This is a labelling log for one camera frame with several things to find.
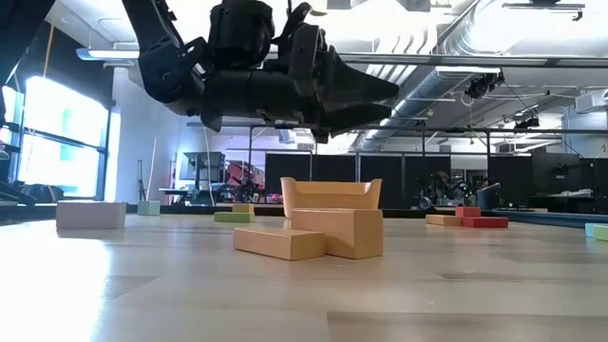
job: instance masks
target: light green block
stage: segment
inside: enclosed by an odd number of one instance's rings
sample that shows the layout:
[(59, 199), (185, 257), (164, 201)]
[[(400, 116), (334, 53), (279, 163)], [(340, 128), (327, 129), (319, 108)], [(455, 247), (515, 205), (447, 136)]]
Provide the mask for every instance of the light green block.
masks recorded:
[(256, 220), (254, 213), (221, 213), (214, 214), (215, 222), (251, 223)]
[(137, 205), (137, 215), (158, 216), (161, 214), (161, 203), (157, 200), (143, 200)]
[(608, 241), (608, 225), (586, 223), (585, 235), (602, 241)]

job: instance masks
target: white block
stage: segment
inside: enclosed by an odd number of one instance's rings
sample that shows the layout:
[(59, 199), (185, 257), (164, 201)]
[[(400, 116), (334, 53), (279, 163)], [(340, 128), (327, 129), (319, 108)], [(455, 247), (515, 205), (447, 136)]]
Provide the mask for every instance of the white block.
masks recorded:
[(123, 229), (125, 217), (126, 203), (57, 203), (57, 229)]

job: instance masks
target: machine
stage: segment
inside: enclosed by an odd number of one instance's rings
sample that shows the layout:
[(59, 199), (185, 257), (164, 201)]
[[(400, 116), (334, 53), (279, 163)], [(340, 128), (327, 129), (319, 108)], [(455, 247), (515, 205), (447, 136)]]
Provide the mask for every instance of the machine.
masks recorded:
[[(53, 0), (0, 0), (0, 77), (10, 79)], [(399, 86), (347, 66), (325, 40), (325, 31), (304, 23), (312, 7), (291, 10), (275, 37), (273, 10), (257, 0), (223, 0), (211, 11), (209, 39), (184, 43), (176, 16), (164, 0), (123, 0), (138, 37), (146, 92), (179, 115), (199, 116), (213, 130), (223, 116), (295, 122), (316, 140), (382, 120), (390, 107), (374, 102), (396, 97)], [(271, 46), (276, 59), (268, 59)], [(5, 123), (0, 107), (0, 125)]]

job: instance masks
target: wooden sofa model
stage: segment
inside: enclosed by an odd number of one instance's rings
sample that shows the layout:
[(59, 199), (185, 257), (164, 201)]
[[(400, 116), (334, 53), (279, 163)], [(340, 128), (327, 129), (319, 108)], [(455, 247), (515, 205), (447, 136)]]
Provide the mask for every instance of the wooden sofa model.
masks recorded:
[(297, 208), (378, 209), (382, 180), (371, 182), (297, 181), (281, 178), (285, 217)]

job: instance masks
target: red block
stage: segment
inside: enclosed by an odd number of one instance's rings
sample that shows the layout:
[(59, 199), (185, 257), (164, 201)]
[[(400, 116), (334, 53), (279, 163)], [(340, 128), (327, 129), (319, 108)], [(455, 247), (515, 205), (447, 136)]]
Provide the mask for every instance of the red block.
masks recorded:
[(479, 207), (456, 207), (456, 216), (459, 218), (478, 218), (482, 215)]
[(463, 227), (468, 228), (508, 228), (508, 218), (461, 218)]

